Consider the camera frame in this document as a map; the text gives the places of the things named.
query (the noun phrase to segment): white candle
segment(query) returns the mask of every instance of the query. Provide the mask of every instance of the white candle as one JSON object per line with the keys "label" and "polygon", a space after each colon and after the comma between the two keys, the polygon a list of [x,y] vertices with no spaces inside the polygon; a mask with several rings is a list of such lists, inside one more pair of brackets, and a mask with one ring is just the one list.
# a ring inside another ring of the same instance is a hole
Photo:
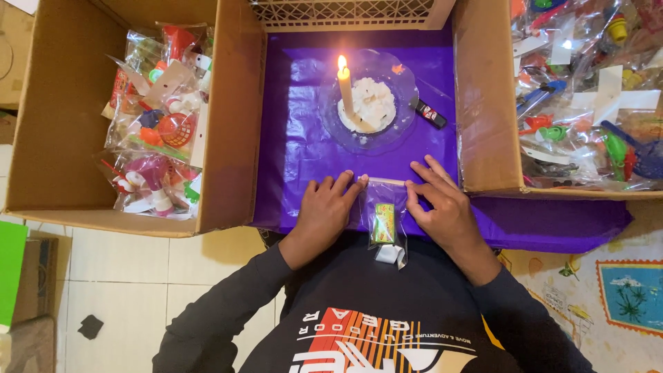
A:
{"label": "white candle", "polygon": [[345,57],[338,56],[338,86],[341,88],[341,97],[343,98],[343,108],[345,116],[352,118],[355,116],[355,108],[352,105],[352,84],[350,83],[350,70],[347,68]]}

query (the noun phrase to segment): blue handle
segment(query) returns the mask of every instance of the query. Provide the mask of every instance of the blue handle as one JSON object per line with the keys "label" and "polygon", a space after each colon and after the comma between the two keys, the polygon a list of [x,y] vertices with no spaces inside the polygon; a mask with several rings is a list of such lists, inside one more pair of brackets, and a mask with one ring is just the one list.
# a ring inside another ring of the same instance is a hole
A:
{"label": "blue handle", "polygon": [[620,139],[626,141],[630,146],[634,147],[635,149],[640,150],[643,148],[643,145],[641,143],[639,143],[636,139],[631,137],[631,135],[629,135],[628,133],[622,131],[621,128],[612,124],[610,121],[604,120],[601,122],[601,125],[607,128],[610,132],[617,135],[617,137],[619,137]]}

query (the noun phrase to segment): hand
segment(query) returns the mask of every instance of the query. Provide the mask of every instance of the hand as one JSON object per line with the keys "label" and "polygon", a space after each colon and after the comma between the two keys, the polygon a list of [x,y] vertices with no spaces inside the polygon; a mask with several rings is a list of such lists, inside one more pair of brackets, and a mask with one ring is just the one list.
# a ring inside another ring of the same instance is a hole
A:
{"label": "hand", "polygon": [[348,170],[336,182],[331,176],[320,184],[315,180],[308,182],[297,224],[278,245],[293,271],[327,250],[347,226],[350,208],[369,182],[368,175],[363,175],[348,188],[352,176],[353,172]]}
{"label": "hand", "polygon": [[[430,168],[418,162],[410,164],[427,183],[405,182],[408,211],[433,241],[449,254],[472,284],[484,285],[492,281],[499,273],[501,264],[479,233],[469,198],[435,158],[427,155],[425,160]],[[433,209],[424,211],[418,196],[424,196]]]}

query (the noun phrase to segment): dark long-sleeve shirt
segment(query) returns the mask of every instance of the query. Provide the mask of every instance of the dark long-sleeve shirt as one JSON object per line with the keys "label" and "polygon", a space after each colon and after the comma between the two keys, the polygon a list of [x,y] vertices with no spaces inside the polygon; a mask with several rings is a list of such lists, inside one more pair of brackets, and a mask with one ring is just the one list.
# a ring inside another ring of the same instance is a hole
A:
{"label": "dark long-sleeve shirt", "polygon": [[[173,319],[153,372],[234,372],[233,336],[288,281],[296,293],[281,322],[240,372],[592,372],[506,269],[473,287],[441,249],[411,240],[398,271],[373,260],[366,239],[342,240],[346,249],[297,273],[278,245],[255,256]],[[489,340],[482,315],[506,351]]]}

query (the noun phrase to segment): plastic crate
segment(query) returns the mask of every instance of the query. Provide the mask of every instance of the plastic crate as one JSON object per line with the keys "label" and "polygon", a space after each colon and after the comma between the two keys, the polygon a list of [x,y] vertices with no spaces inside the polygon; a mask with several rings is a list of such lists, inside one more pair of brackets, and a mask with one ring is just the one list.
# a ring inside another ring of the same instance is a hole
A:
{"label": "plastic crate", "polygon": [[249,0],[266,32],[439,30],[455,0]]}

